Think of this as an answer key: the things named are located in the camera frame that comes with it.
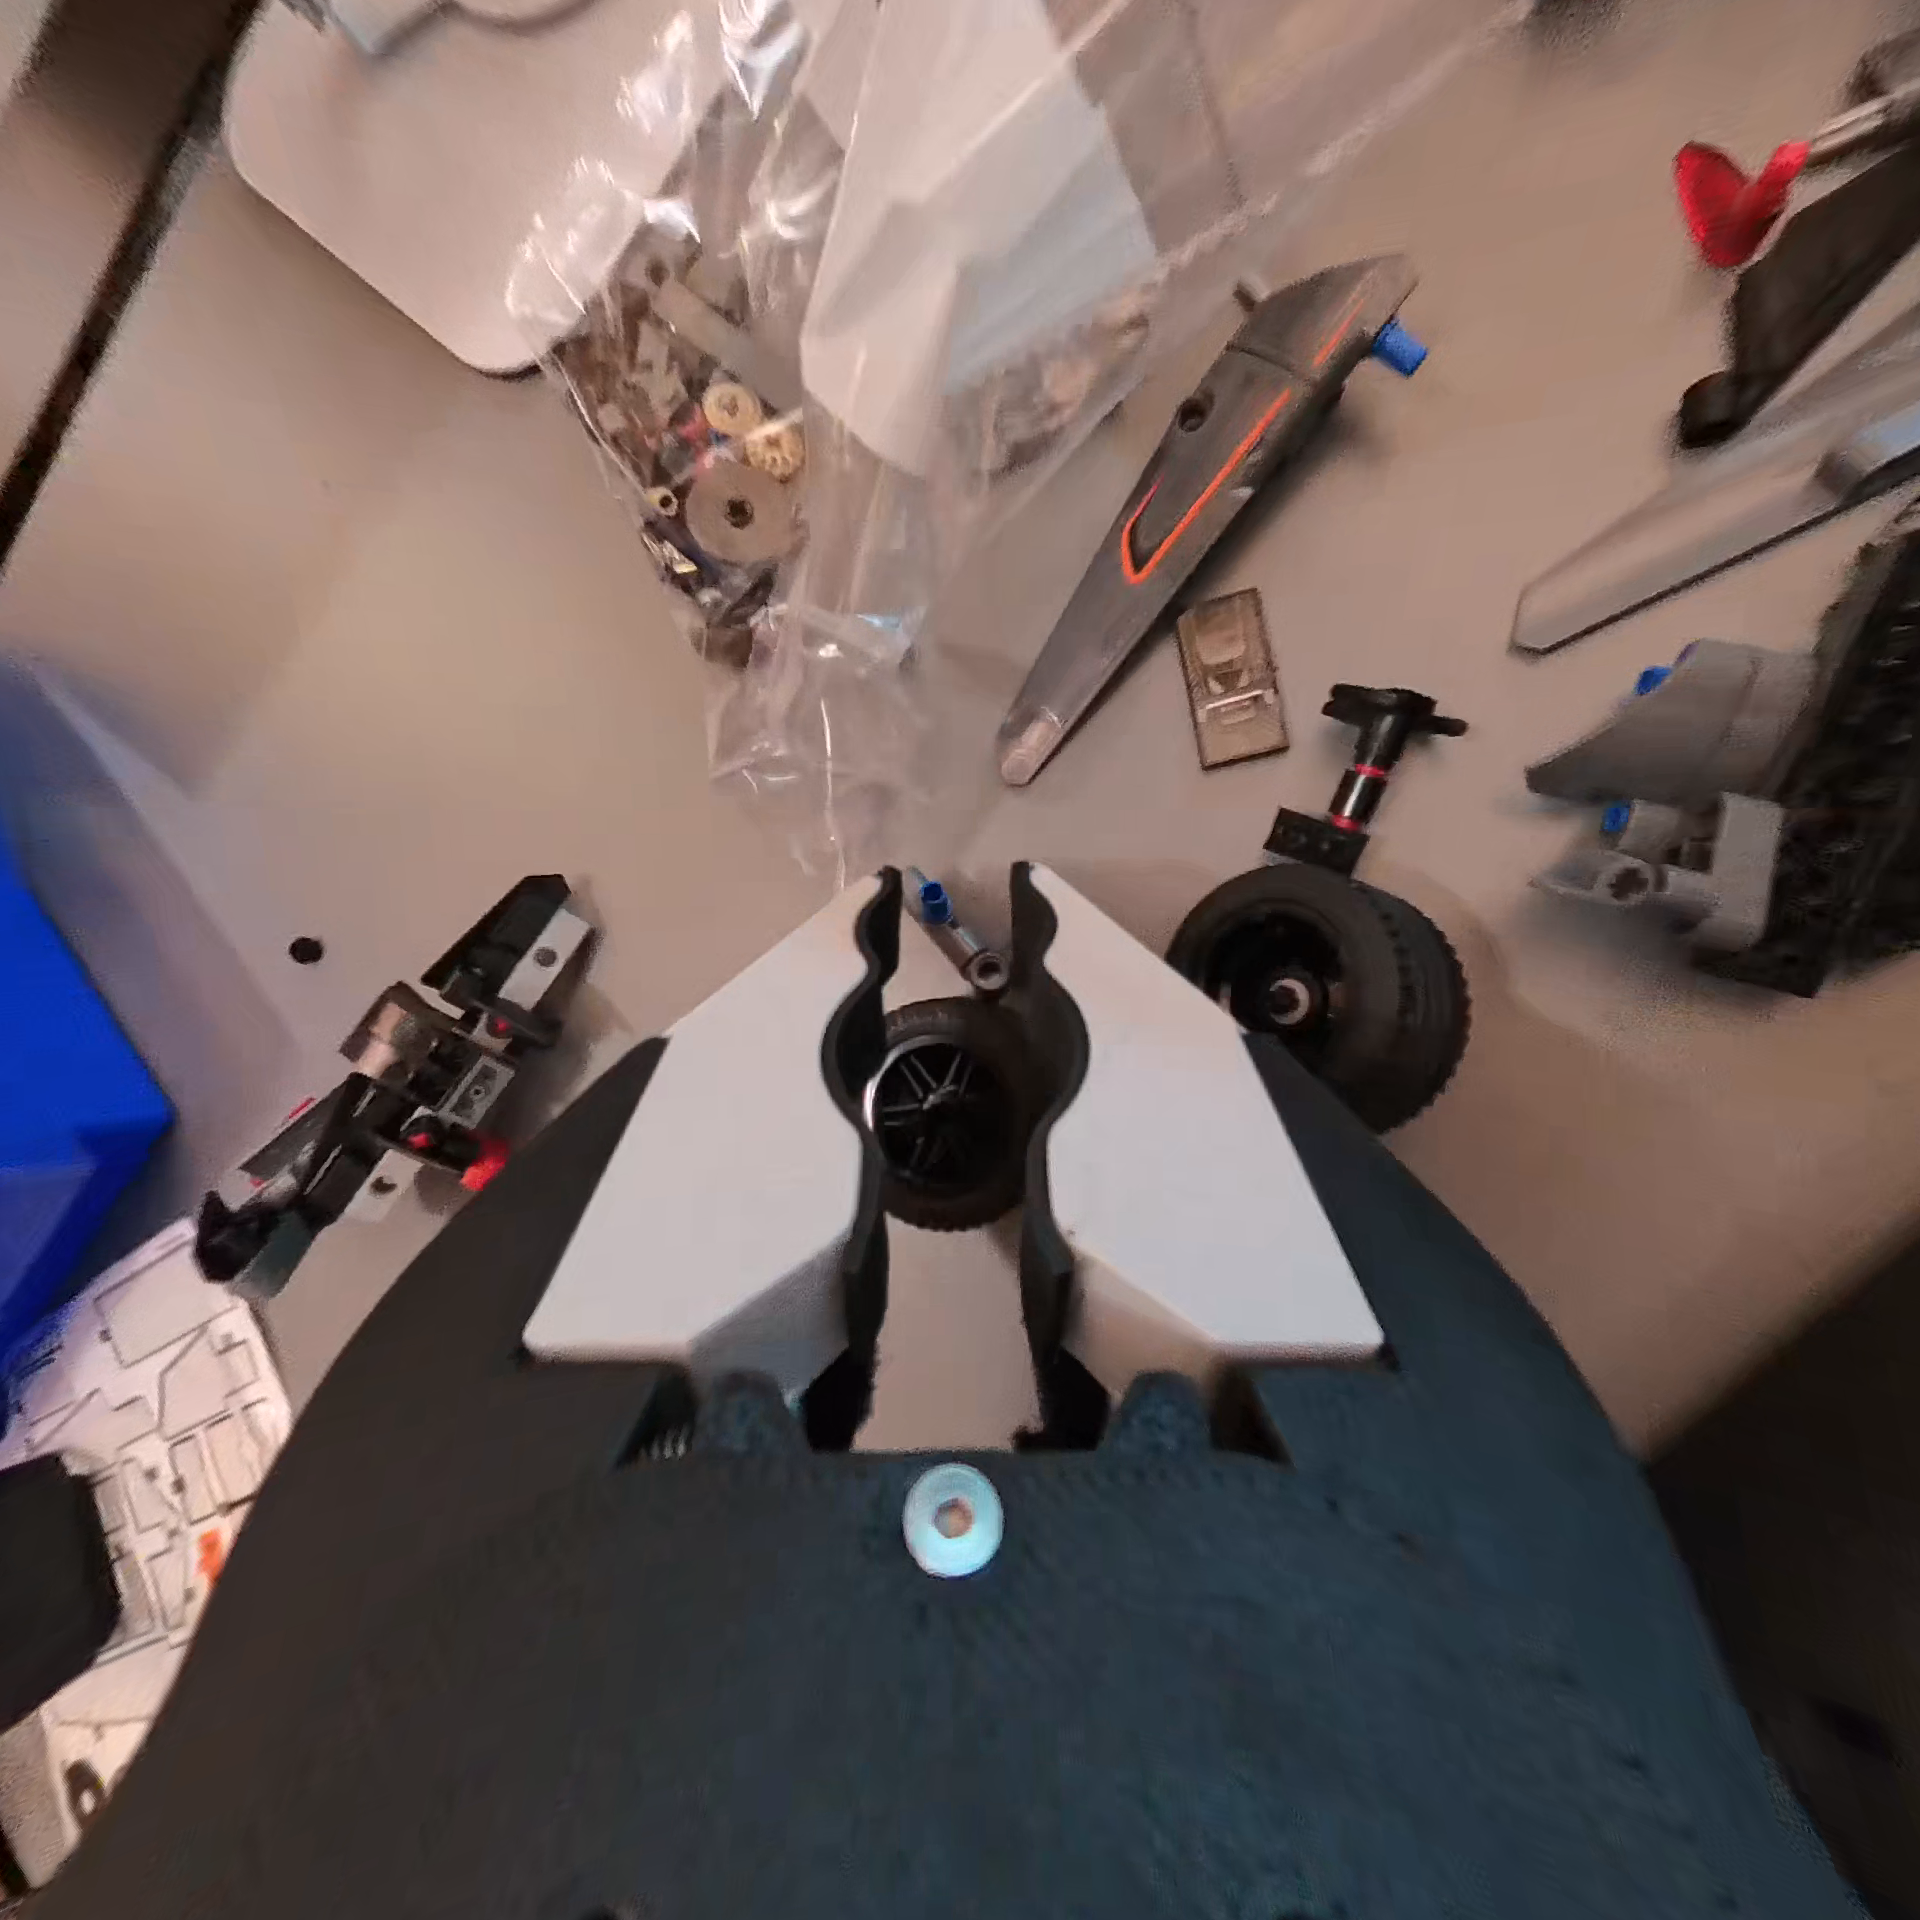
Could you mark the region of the large black lego tire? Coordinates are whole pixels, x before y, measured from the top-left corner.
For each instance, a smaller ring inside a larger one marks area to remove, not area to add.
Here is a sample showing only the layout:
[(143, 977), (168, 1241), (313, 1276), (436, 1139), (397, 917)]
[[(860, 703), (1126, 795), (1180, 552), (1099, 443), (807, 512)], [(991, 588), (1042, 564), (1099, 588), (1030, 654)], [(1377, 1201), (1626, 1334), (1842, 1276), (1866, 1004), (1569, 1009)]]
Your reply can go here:
[(1221, 883), (1165, 964), (1245, 1033), (1275, 1040), (1376, 1136), (1427, 1115), (1474, 1024), (1468, 979), (1427, 914), (1303, 862)]

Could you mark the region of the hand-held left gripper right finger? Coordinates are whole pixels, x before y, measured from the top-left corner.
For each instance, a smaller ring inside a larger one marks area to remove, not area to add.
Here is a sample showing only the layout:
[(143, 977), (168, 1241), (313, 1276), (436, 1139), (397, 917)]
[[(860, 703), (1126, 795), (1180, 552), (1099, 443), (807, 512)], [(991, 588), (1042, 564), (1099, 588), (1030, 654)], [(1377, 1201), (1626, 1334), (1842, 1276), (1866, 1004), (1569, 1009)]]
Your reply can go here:
[(1373, 1364), (1385, 1333), (1267, 1063), (1199, 987), (1036, 858), (1008, 868), (1017, 1013), (1042, 1080), (1020, 1296), (1046, 1427), (1139, 1377)]

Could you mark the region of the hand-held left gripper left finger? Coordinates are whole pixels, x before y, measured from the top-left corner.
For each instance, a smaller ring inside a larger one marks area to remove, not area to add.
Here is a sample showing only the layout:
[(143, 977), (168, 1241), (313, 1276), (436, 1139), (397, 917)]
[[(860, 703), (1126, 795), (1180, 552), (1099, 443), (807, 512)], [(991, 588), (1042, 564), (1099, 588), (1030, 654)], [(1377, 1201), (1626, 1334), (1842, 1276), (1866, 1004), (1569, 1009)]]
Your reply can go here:
[(863, 1102), (898, 933), (877, 868), (667, 1029), (524, 1327), (532, 1360), (765, 1375), (807, 1419), (873, 1413), (887, 1231)]

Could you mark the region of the small black lego wheel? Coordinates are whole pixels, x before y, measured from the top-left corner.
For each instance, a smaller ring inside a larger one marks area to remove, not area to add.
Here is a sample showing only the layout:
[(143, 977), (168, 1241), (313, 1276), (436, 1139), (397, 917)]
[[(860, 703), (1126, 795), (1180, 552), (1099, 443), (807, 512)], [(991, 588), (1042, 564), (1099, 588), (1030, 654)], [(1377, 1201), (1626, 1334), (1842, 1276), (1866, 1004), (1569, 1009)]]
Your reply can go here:
[(1039, 1108), (1039, 1068), (1017, 1013), (972, 996), (890, 1009), (863, 1096), (886, 1213), (966, 1234), (1020, 1207)]

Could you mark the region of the blue plastic bin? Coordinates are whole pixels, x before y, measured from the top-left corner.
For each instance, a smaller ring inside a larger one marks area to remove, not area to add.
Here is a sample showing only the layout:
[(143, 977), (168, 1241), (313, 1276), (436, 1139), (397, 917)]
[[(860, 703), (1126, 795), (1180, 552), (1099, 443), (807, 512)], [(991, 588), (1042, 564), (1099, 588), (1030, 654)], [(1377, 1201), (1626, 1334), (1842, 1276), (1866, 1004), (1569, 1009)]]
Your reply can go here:
[(39, 898), (60, 715), (2, 666), (2, 1360), (65, 1301), (175, 1111)]

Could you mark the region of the lego sticker sheet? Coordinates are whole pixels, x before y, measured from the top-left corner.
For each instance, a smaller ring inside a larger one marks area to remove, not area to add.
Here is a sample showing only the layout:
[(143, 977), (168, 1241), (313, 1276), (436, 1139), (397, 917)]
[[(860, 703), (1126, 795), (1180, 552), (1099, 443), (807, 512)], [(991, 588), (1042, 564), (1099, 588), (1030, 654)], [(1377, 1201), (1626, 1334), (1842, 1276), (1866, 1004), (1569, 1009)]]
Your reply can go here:
[(2, 1375), (2, 1881), (39, 1886), (148, 1740), (290, 1431), (193, 1229), (98, 1275)]

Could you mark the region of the small black lego assembly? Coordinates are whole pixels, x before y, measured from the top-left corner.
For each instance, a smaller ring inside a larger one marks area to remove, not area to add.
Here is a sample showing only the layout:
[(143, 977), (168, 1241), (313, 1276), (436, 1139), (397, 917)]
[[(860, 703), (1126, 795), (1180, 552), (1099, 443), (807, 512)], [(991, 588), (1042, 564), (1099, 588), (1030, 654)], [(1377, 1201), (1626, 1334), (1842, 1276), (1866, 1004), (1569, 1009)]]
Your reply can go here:
[(557, 1049), (599, 926), (564, 874), (524, 874), (417, 979), (382, 988), (347, 1073), (210, 1190), (193, 1220), (206, 1283), (278, 1296), (341, 1220), (382, 1220), (428, 1176), (484, 1190), (507, 1161), (496, 1108)]

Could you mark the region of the red translucent lego piece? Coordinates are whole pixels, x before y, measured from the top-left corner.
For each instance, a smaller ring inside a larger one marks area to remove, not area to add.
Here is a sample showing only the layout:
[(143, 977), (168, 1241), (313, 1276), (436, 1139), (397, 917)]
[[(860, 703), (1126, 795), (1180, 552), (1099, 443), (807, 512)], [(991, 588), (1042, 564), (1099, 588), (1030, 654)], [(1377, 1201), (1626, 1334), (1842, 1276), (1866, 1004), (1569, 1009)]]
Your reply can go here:
[(1673, 156), (1673, 184), (1696, 254), (1718, 270), (1748, 266), (1780, 224), (1810, 156), (1810, 140), (1786, 140), (1748, 173), (1721, 147), (1687, 140)]

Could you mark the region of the black curved lego panel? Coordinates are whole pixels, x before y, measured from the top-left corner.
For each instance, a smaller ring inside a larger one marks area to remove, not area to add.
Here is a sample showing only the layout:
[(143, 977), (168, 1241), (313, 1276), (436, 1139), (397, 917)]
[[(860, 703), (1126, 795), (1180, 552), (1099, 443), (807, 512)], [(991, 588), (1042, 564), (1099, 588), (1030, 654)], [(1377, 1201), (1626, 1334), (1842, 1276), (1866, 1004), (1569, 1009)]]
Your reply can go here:
[(1726, 361), (1679, 400), (1676, 443), (1731, 442), (1918, 248), (1918, 166), (1866, 169), (1786, 220), (1736, 277)]

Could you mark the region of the small printed lego tile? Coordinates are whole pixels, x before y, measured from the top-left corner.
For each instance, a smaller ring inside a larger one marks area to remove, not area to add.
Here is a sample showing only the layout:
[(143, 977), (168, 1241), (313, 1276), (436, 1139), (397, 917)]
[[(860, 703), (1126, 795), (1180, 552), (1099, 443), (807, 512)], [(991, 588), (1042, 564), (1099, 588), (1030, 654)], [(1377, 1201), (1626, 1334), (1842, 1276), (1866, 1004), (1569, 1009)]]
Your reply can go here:
[(1175, 620), (1175, 646), (1204, 775), (1287, 754), (1282, 689), (1262, 588), (1190, 605)]

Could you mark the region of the grey lego panel orange stripe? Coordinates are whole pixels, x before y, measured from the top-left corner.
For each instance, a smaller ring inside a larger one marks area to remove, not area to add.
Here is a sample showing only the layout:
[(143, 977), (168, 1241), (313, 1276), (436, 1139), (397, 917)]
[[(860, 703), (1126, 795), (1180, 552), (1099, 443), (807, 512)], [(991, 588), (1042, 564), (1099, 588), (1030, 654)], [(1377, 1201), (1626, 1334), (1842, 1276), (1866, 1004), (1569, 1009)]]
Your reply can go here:
[(1005, 787), (1030, 787), (1165, 620), (1257, 494), (1312, 443), (1353, 372), (1414, 377), (1402, 326), (1416, 283), (1404, 253), (1353, 259), (1263, 297), (1170, 415), (995, 732)]

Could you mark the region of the grey lego assembly black plate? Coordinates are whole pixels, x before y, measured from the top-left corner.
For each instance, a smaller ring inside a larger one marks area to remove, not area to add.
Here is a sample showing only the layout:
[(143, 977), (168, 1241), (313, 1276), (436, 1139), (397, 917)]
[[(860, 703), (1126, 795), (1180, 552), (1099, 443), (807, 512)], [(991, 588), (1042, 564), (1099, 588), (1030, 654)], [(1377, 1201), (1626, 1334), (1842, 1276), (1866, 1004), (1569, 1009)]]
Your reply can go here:
[(1532, 884), (1665, 920), (1706, 972), (1810, 1000), (1914, 955), (1918, 506), (1810, 654), (1696, 641), (1524, 787), (1596, 809)]

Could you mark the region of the plastic bag of lego parts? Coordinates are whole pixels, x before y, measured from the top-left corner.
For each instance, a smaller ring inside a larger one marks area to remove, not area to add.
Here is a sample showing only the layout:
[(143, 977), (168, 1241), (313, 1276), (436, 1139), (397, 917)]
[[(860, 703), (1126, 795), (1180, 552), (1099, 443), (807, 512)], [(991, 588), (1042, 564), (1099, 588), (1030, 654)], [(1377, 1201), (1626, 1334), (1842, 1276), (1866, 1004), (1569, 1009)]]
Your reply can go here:
[(882, 463), (803, 390), (801, 336), (853, 144), (803, 102), (720, 117), (541, 359), (709, 664), (709, 775), (821, 874), (966, 836), (963, 563), (1147, 372), (1180, 268), (1254, 205), (1262, 3), (1046, 3), (1104, 108), (1157, 262), (948, 403), (933, 463)]

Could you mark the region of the white book stand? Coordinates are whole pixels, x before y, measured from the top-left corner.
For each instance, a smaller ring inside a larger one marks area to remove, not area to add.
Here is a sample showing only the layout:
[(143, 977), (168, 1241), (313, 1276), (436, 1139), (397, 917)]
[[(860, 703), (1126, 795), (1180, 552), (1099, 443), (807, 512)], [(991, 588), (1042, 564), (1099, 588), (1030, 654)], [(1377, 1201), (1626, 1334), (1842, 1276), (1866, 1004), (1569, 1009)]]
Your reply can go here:
[(716, 120), (853, 134), (876, 3), (261, 3), (240, 175), (458, 361), (581, 322)]

